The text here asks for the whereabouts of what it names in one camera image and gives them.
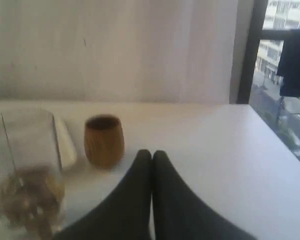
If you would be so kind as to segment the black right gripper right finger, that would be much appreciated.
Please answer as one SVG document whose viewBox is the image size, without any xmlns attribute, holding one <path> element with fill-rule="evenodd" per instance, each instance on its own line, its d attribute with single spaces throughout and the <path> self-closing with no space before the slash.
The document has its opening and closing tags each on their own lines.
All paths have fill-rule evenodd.
<svg viewBox="0 0 300 240">
<path fill-rule="evenodd" d="M 157 240 L 255 239 L 203 202 L 184 182 L 163 150 L 153 155 L 152 175 Z"/>
</svg>

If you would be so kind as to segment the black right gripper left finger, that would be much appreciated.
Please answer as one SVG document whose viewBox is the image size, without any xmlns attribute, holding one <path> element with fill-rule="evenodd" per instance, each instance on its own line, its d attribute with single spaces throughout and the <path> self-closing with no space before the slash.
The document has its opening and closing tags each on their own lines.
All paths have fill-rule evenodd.
<svg viewBox="0 0 300 240">
<path fill-rule="evenodd" d="M 152 156 L 142 149 L 116 188 L 55 240 L 149 240 Z"/>
</svg>

